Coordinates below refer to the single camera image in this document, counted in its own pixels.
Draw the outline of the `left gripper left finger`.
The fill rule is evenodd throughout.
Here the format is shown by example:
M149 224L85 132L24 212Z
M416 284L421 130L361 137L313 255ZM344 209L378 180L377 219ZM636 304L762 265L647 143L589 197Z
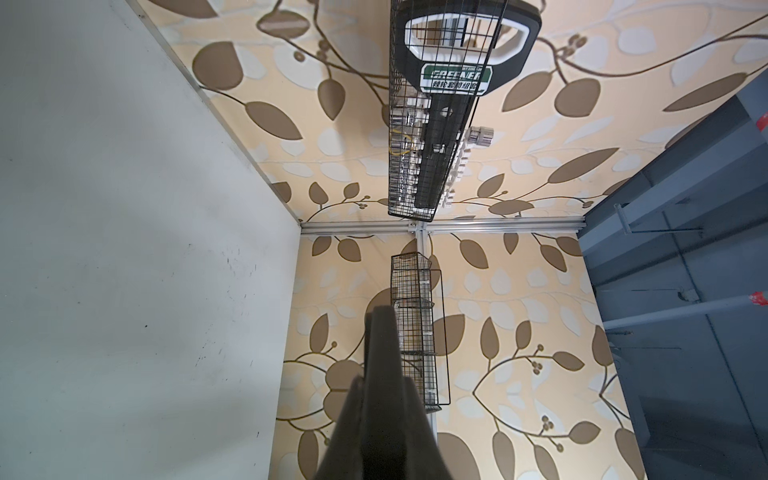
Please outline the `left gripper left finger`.
M314 478L318 480L362 479L360 453L361 412L364 379L355 378L336 422L330 443Z

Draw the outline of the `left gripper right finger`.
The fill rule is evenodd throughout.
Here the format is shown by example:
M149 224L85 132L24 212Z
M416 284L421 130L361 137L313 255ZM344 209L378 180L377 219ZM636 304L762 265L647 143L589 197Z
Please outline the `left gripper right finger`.
M403 377L400 387L396 425L401 444L395 478L451 479L414 381Z

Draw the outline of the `black phone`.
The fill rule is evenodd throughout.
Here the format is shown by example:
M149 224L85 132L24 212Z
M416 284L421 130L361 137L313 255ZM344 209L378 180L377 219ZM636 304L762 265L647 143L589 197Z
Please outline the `black phone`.
M404 382L395 311L365 318L361 455L365 479L403 479L406 470Z

